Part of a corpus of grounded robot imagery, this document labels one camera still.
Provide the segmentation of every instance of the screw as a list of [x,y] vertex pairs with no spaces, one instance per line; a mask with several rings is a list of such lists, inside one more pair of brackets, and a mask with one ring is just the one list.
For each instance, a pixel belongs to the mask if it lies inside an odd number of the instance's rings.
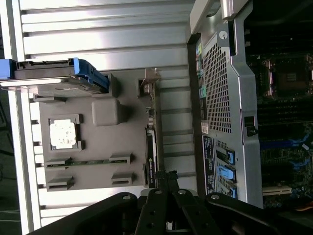
[[228,37],[228,33],[227,33],[226,31],[221,31],[221,32],[219,33],[219,37],[220,37],[221,39],[226,39],[226,38]]
[[219,200],[220,197],[219,197],[218,195],[212,195],[211,198],[212,198],[213,200]]
[[185,190],[179,190],[178,193],[179,193],[179,194],[185,194],[186,191],[185,191]]

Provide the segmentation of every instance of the hard drive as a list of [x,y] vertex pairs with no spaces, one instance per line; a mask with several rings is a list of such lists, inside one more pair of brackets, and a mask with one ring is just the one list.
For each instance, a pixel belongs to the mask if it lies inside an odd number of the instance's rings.
[[81,97],[107,93],[109,79],[78,58],[44,62],[0,60],[0,87],[42,97]]

